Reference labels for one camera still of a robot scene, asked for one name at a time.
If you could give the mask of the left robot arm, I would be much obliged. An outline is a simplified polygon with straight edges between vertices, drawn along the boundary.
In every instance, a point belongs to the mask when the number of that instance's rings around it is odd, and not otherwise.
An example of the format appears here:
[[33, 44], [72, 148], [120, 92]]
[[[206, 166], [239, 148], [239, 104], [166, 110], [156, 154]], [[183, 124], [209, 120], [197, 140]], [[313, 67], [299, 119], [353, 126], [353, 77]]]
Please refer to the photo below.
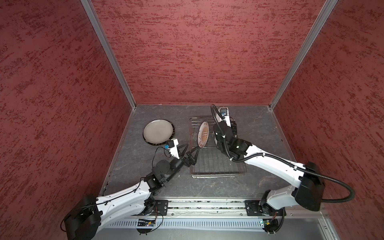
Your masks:
[[179, 157], [159, 161], [152, 171], [130, 188], [117, 193], [95, 197], [84, 196], [63, 218], [60, 228], [69, 240], [90, 240], [101, 229], [128, 216], [148, 215], [155, 208], [154, 197], [183, 167], [194, 166], [199, 147], [188, 151], [176, 149]]

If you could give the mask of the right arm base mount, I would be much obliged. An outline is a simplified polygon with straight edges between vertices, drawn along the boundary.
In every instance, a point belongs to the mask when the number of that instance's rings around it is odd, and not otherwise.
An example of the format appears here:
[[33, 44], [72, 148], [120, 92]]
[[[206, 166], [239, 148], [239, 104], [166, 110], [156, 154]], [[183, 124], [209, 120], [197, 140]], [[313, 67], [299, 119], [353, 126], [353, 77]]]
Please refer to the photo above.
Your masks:
[[247, 216], [282, 217], [286, 215], [283, 208], [276, 210], [265, 201], [246, 200], [245, 209]]

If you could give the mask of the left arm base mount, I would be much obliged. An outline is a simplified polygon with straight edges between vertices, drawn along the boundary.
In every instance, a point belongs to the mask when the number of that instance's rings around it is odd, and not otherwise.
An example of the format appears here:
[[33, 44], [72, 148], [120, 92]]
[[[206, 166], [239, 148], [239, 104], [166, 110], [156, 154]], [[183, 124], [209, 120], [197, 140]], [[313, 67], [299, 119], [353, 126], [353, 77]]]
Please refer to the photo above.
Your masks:
[[161, 215], [166, 216], [168, 212], [168, 200], [148, 199], [145, 201], [145, 208], [142, 211], [144, 216]]

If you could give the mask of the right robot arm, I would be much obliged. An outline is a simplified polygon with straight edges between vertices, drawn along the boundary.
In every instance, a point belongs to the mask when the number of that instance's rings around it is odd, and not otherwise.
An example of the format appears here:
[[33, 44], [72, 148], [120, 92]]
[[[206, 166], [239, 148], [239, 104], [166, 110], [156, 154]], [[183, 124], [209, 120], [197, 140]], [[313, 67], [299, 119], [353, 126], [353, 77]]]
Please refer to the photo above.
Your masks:
[[[346, 203], [355, 198], [355, 191], [348, 184], [319, 173], [316, 164], [301, 164], [268, 153], [234, 134], [228, 108], [211, 105], [215, 121], [213, 130], [217, 148], [232, 162], [245, 163], [265, 170], [289, 183], [279, 190], [268, 190], [260, 200], [260, 211], [269, 215], [288, 206], [301, 206], [309, 211], [319, 211], [323, 203]], [[325, 182], [330, 181], [345, 188], [344, 198], [325, 199]]]

